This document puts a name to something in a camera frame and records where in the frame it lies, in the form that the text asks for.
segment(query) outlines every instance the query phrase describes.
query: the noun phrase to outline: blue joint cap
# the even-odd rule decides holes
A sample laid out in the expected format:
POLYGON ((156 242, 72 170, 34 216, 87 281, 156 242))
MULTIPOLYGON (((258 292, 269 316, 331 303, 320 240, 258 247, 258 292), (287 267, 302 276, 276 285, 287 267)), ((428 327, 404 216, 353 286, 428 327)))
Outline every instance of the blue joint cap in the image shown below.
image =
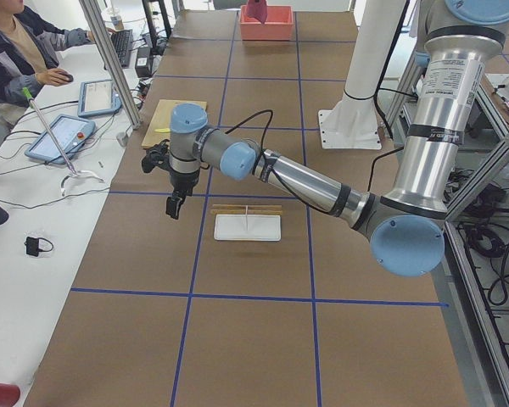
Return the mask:
POLYGON ((509 21, 509 0, 445 0, 455 17, 475 25, 497 25, 509 21))
POLYGON ((381 223, 370 239, 373 257, 398 276, 421 276, 443 259, 443 232, 428 218, 399 215, 381 223))
POLYGON ((171 111, 170 130, 174 133, 193 133, 207 125, 207 113, 194 103, 178 104, 171 111))
POLYGON ((421 68, 427 68, 429 63, 430 63, 429 53, 419 53, 418 51, 415 51, 415 64, 417 64, 421 68))
POLYGON ((235 142, 221 157, 220 168, 225 176, 241 181, 255 165, 256 152, 246 142, 235 142))

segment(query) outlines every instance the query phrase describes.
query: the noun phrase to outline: white desk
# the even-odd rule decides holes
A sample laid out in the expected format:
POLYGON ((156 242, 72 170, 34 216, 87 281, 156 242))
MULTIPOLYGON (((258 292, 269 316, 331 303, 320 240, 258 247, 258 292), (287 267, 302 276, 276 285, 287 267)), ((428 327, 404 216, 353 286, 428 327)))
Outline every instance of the white desk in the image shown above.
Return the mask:
MULTIPOLYGON (((60 66, 75 79, 66 86, 45 86, 36 98, 40 108, 77 100, 83 81, 109 77, 94 45, 65 51, 60 66)), ((134 70, 127 69, 125 74, 129 85, 134 87, 137 84, 134 70)), ((50 109, 46 117, 51 121, 60 113, 76 115, 76 112, 77 106, 70 105, 60 110, 50 109)), ((97 127, 108 119, 108 116, 95 119, 97 127)), ((68 180, 66 193, 109 187, 124 152, 115 136, 129 126, 121 110, 98 144, 74 160, 78 170, 95 171, 105 183, 94 179, 68 180)), ((43 126, 31 114, 14 130, 42 131, 43 126)), ((13 154, 22 144, 34 140, 20 137, 30 136, 34 135, 12 135, 12 140, 0 148, 0 154, 13 154)), ((14 159, 0 159, 0 173, 30 164, 36 162, 21 152, 14 159)), ((68 173, 65 166, 40 165, 0 176, 0 199, 32 206, 61 198, 60 182, 68 173)), ((8 221, 0 226, 0 382, 21 388, 17 405, 23 404, 30 390, 106 197, 106 192, 93 193, 32 210, 0 203, 9 213, 8 221), (24 241, 29 233, 49 239, 54 251, 37 258, 27 256, 24 241)))

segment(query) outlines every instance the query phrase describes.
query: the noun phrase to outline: black keyboard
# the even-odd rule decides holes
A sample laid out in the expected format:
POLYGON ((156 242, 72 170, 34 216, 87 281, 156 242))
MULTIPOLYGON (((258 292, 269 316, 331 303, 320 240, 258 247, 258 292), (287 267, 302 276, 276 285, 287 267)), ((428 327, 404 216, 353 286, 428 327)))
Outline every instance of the black keyboard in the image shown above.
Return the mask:
POLYGON ((120 66, 123 68, 130 64, 133 41, 132 30, 122 30, 111 34, 111 43, 119 57, 120 66))

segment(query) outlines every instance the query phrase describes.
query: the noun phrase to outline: tablet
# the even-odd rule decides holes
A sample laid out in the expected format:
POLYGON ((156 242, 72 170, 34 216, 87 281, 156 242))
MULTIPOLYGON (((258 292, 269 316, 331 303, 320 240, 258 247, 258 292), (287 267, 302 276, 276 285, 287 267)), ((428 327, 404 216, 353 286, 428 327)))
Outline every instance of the tablet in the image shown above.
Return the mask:
POLYGON ((79 117, 115 114, 121 106, 119 94, 110 79, 82 82, 79 91, 79 117))
MULTIPOLYGON (((60 147, 72 158, 85 141, 94 133, 96 127, 92 120, 80 117, 59 115, 51 125, 53 134, 57 137, 60 147)), ((31 159, 64 164, 60 151, 53 139, 44 131, 25 151, 25 155, 31 159)))

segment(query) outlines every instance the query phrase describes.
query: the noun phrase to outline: robotic arm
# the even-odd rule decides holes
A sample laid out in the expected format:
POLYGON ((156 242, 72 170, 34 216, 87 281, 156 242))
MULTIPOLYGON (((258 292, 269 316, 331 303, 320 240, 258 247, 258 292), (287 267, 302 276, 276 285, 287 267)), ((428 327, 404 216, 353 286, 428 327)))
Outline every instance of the robotic arm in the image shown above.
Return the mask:
POLYGON ((417 115, 410 126, 393 189, 378 197, 357 192, 280 153, 240 141, 208 124, 203 109, 177 106, 171 138, 148 150, 143 170, 170 172, 174 192, 166 213, 178 219, 198 183, 202 162, 235 180, 249 174, 291 193, 324 213, 341 218, 369 241, 382 267, 420 276, 442 259, 440 224, 445 183, 462 143, 486 61, 499 54, 509 23, 509 1, 424 0, 419 41, 431 62, 417 115))

